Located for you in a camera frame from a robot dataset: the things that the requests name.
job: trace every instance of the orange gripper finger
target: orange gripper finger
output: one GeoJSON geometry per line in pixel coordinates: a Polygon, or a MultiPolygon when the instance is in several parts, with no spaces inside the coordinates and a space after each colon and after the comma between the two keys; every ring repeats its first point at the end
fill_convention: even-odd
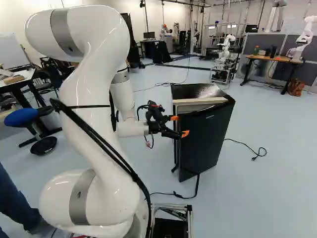
{"type": "Polygon", "coordinates": [[[171,116],[170,120],[178,120],[178,116],[171,116]]]}
{"type": "Polygon", "coordinates": [[[183,131],[182,138],[188,136],[188,134],[189,134],[189,131],[188,131],[188,130],[183,131]]]}

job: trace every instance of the person's leg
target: person's leg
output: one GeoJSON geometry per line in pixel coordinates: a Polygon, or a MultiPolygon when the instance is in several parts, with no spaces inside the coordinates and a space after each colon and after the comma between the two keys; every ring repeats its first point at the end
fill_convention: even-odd
{"type": "Polygon", "coordinates": [[[9,238],[6,233],[3,232],[3,230],[0,227],[0,238],[9,238]]]}
{"type": "Polygon", "coordinates": [[[31,208],[22,192],[18,191],[0,163],[0,212],[23,225],[24,230],[34,229],[42,220],[38,209],[31,208]]]}

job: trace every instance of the blue stool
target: blue stool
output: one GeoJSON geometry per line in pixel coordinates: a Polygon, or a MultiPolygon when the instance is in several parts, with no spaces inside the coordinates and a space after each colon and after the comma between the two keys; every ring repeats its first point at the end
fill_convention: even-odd
{"type": "Polygon", "coordinates": [[[47,116],[52,112],[52,106],[42,107],[38,109],[22,108],[7,115],[4,119],[4,124],[11,127],[27,128],[37,140],[37,142],[31,147],[31,153],[35,155],[44,155],[55,148],[57,138],[49,136],[42,139],[33,128],[32,124],[37,118],[47,116]]]}

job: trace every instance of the black mini fridge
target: black mini fridge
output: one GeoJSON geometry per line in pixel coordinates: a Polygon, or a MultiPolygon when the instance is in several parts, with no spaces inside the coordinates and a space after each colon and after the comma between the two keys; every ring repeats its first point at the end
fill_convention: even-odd
{"type": "Polygon", "coordinates": [[[218,162],[235,100],[216,84],[171,85],[174,130],[189,135],[174,141],[179,181],[198,175],[218,162]]]}

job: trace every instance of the computer monitor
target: computer monitor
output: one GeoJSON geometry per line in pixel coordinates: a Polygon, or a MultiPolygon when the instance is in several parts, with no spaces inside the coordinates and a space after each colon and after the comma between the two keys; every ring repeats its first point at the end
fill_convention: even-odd
{"type": "Polygon", "coordinates": [[[257,33],[258,32],[258,25],[247,25],[246,26],[246,33],[257,33]]]}
{"type": "Polygon", "coordinates": [[[144,32],[143,37],[144,39],[155,39],[155,32],[154,31],[144,32]]]}

